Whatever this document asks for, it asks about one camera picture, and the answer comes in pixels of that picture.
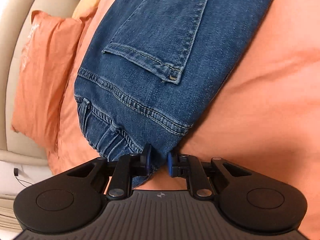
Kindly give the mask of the blue denim jeans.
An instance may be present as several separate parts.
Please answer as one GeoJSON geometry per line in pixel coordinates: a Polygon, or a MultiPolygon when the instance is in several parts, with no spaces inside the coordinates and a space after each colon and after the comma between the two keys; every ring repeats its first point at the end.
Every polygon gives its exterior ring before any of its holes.
{"type": "Polygon", "coordinates": [[[115,0],[74,83],[102,157],[155,153],[156,172],[239,63],[273,0],[115,0]]]}

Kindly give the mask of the orange bed sheet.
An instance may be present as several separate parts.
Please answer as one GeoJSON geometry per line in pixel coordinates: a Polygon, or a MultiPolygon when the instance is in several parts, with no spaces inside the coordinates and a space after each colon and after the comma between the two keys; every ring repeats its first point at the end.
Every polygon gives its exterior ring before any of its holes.
{"type": "Polygon", "coordinates": [[[319,239],[319,0],[274,0],[249,50],[181,150],[298,188],[319,239]]]}

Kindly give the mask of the left orange pillow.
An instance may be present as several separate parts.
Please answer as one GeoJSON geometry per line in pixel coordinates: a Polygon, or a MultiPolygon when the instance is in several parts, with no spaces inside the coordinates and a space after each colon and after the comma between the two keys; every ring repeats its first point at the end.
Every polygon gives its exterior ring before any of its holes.
{"type": "Polygon", "coordinates": [[[49,151],[56,147],[61,102],[83,27],[80,19],[31,14],[11,128],[49,151]]]}

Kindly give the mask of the small yellow cushion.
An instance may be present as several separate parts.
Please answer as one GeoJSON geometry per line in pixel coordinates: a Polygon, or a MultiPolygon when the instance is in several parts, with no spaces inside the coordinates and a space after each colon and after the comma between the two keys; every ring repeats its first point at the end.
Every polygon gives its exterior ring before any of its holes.
{"type": "Polygon", "coordinates": [[[100,0],[80,0],[75,10],[73,11],[72,18],[79,19],[84,17],[87,12],[92,11],[99,4],[100,0]]]}

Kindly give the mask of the beige padded headboard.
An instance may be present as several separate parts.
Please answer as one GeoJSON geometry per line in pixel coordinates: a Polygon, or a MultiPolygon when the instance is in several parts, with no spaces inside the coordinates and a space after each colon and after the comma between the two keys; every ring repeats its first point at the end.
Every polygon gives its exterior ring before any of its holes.
{"type": "Polygon", "coordinates": [[[1,160],[46,166],[44,149],[11,130],[22,48],[31,30],[31,13],[69,17],[80,0],[1,0],[1,160]]]}

